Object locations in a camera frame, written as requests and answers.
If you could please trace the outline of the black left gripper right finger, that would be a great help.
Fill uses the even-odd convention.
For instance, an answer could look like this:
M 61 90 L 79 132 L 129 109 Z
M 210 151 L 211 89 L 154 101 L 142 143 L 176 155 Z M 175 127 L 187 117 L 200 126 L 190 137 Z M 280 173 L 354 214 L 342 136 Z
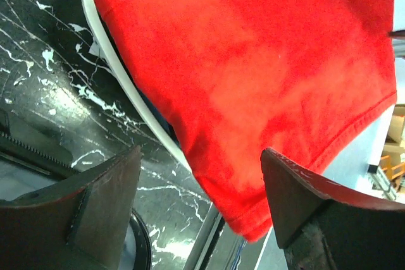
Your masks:
M 261 169 L 289 269 L 404 269 L 404 204 L 357 192 L 265 149 Z

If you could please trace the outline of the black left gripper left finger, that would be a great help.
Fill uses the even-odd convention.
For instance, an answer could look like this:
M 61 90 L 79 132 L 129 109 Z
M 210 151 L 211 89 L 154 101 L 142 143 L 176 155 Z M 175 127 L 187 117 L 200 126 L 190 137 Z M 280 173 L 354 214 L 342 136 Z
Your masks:
M 118 269 L 140 175 L 135 146 L 1 200 L 1 269 Z

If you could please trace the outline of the red garment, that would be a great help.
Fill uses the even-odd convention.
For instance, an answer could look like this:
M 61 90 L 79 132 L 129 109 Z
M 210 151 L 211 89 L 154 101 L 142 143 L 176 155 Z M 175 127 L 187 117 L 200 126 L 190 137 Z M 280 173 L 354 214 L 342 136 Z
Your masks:
M 322 173 L 397 100 L 394 0 L 94 0 L 202 189 L 255 242 L 260 155 Z

